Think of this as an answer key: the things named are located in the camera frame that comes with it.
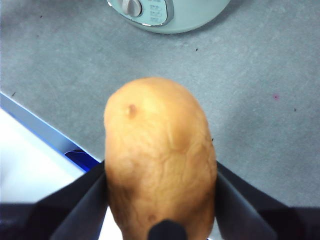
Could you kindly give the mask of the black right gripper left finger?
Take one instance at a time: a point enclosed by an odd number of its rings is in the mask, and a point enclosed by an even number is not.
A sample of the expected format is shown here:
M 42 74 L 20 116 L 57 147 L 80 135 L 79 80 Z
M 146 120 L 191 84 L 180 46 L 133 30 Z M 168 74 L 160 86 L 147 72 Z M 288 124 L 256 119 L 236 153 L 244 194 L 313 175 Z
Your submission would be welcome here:
M 97 240 L 108 208 L 105 164 L 34 203 L 0 205 L 2 240 Z

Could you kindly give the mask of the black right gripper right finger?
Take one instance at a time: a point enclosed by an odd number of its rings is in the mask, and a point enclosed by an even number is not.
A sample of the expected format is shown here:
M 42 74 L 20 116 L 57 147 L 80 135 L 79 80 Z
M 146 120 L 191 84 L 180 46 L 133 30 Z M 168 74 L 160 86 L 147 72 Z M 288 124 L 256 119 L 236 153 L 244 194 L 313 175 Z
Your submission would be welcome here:
M 225 240 L 318 240 L 320 209 L 289 207 L 217 164 L 215 216 Z

